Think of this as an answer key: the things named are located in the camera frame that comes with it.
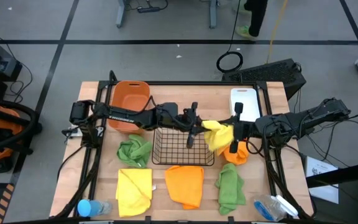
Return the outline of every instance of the wooden tabletop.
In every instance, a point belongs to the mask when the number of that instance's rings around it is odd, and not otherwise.
[[[283,84],[270,82],[267,83],[267,86],[273,114],[289,112]],[[94,100],[96,98],[97,87],[98,82],[83,82],[78,99]],[[232,88],[247,87],[151,85],[150,94],[156,103],[176,102],[179,111],[182,111],[183,108],[189,108],[193,101],[197,101],[197,114],[200,115],[202,119],[226,119],[230,117],[229,99],[230,90]],[[263,114],[266,114],[263,93],[259,91],[259,95]],[[116,152],[120,142],[127,140],[127,136],[115,131],[109,125],[106,126],[95,199],[110,201],[113,206],[113,211],[109,215],[96,217],[96,219],[144,220],[145,216],[151,216],[152,220],[227,221],[227,217],[232,216],[235,221],[264,220],[254,208],[252,197],[260,194],[270,194],[269,182],[267,180],[264,159],[259,155],[252,154],[250,154],[245,164],[237,166],[238,174],[244,179],[242,191],[246,196],[246,205],[238,206],[237,210],[229,213],[229,215],[219,214],[218,189],[214,186],[222,166],[227,163],[226,160],[220,156],[215,158],[213,166],[204,167],[203,198],[200,208],[196,210],[184,210],[181,204],[170,199],[164,178],[164,172],[170,166],[155,165],[150,158],[147,167],[153,169],[153,184],[157,186],[157,189],[153,191],[152,205],[141,215],[130,218],[120,218],[118,215],[117,200],[115,199],[117,172],[118,169],[127,168],[127,166],[117,158]],[[145,132],[143,137],[149,141],[153,141],[153,132]],[[251,141],[253,141],[256,146],[260,146],[259,139],[251,139]],[[298,149],[295,140],[291,140],[288,144]],[[78,149],[79,146],[80,138],[69,140],[63,159]],[[50,215],[56,215],[61,211],[76,192],[84,154],[85,150],[80,151],[63,167],[57,183]],[[299,155],[290,149],[284,148],[282,149],[282,162],[289,191],[306,213],[311,215],[313,213],[313,207],[311,205],[305,173]]]

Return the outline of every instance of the orange vacuum cleaner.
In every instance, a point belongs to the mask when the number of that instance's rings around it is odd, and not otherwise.
[[[30,120],[23,119],[17,111],[27,114]],[[32,154],[24,146],[26,140],[40,133],[42,126],[38,123],[37,113],[23,105],[9,101],[0,101],[0,172],[12,169],[12,153],[17,151]]]

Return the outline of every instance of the black wire basket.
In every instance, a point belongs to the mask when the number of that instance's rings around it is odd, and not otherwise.
[[[154,131],[152,161],[156,165],[211,166],[214,152],[208,150],[204,134],[195,136],[193,147],[186,147],[188,133],[168,128]]]

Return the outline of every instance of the orange cloth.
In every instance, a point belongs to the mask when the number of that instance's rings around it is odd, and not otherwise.
[[[246,142],[244,141],[239,142],[236,153],[230,153],[230,145],[220,148],[218,155],[222,154],[222,152],[225,159],[234,165],[245,164],[249,155]]]
[[[199,208],[203,196],[204,169],[197,166],[173,166],[165,171],[170,198],[183,209]]]

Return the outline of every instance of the green towel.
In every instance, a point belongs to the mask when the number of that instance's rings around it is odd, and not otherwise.
[[[149,161],[152,144],[141,136],[130,134],[128,141],[123,141],[117,151],[118,159],[137,168],[145,168]]]
[[[215,183],[215,186],[219,188],[218,202],[221,205],[219,208],[221,215],[234,211],[237,205],[246,204],[246,198],[241,189],[243,185],[244,180],[237,174],[236,166],[231,163],[224,165]]]

